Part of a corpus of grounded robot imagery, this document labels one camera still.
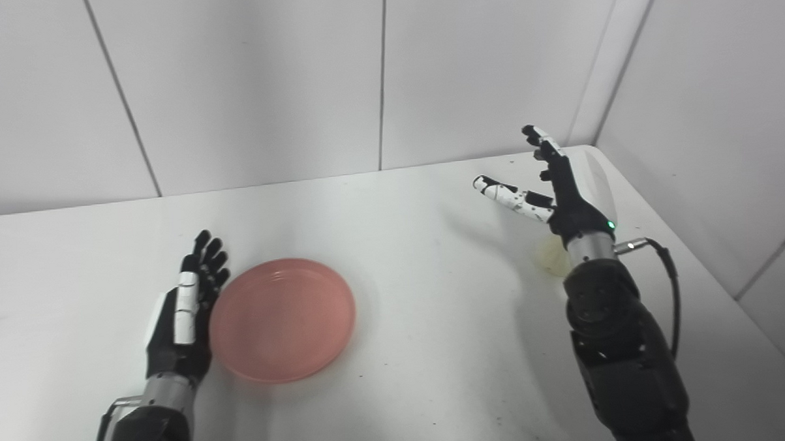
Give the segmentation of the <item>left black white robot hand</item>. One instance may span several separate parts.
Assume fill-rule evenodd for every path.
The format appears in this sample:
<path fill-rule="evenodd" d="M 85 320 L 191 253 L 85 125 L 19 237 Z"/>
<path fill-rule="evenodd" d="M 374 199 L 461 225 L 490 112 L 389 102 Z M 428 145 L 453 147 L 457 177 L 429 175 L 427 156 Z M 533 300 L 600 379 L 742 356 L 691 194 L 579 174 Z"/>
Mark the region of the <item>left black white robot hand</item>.
<path fill-rule="evenodd" d="M 213 356 L 210 316 L 230 277 L 227 261 L 222 240 L 202 230 L 182 258 L 176 286 L 163 294 L 146 347 L 146 378 L 174 374 L 195 386 L 205 378 Z"/>

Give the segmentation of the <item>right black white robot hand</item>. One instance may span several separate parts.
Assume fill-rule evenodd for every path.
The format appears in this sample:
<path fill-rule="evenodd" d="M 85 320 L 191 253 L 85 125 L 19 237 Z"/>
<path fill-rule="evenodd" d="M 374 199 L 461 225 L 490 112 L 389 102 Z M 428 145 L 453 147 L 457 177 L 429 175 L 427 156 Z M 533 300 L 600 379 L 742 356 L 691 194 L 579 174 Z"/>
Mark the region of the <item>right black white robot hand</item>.
<path fill-rule="evenodd" d="M 570 159 L 554 138 L 533 124 L 524 126 L 521 133 L 533 145 L 534 158 L 547 164 L 539 178 L 550 183 L 554 195 L 522 191 L 485 175 L 473 181 L 475 191 L 515 213 L 547 224 L 564 245 L 593 234 L 614 241 L 615 223 L 581 195 Z"/>

